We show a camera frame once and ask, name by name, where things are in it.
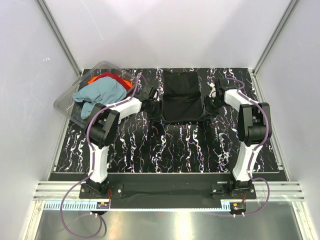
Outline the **black t shirt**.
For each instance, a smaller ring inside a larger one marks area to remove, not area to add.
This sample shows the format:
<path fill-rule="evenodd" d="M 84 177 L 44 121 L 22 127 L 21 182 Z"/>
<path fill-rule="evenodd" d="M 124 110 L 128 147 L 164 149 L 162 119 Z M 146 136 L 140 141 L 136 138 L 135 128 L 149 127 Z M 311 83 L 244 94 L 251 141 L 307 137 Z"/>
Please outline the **black t shirt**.
<path fill-rule="evenodd" d="M 196 71 L 163 72 L 162 116 L 167 123 L 197 122 L 202 115 Z"/>

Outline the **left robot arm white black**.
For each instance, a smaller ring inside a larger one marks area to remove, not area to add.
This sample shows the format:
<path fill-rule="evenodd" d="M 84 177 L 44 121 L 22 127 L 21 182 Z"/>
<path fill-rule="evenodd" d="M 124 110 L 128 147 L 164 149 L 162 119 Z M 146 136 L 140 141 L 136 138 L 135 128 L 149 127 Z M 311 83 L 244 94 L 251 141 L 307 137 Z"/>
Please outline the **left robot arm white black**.
<path fill-rule="evenodd" d="M 160 112 L 159 91 L 146 85 L 139 92 L 112 104 L 94 105 L 86 126 L 86 140 L 90 151 L 89 172 L 81 181 L 80 197 L 111 197 L 108 187 L 108 154 L 121 121 L 141 111 L 148 114 Z"/>

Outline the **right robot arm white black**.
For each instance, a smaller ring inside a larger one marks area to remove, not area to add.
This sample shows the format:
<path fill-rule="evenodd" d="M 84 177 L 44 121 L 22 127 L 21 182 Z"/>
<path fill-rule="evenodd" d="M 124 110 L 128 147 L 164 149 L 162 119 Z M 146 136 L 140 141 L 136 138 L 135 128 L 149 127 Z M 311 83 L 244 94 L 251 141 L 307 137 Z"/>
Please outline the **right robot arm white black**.
<path fill-rule="evenodd" d="M 204 98 L 203 115 L 213 117 L 224 106 L 230 106 L 238 113 L 237 137 L 240 142 L 236 164 L 226 183 L 211 186 L 211 197 L 215 200 L 255 199 L 253 182 L 254 165 L 263 145 L 272 135 L 270 105 L 257 102 L 239 86 L 229 85 L 230 78 L 217 79 L 210 83 L 210 93 Z"/>

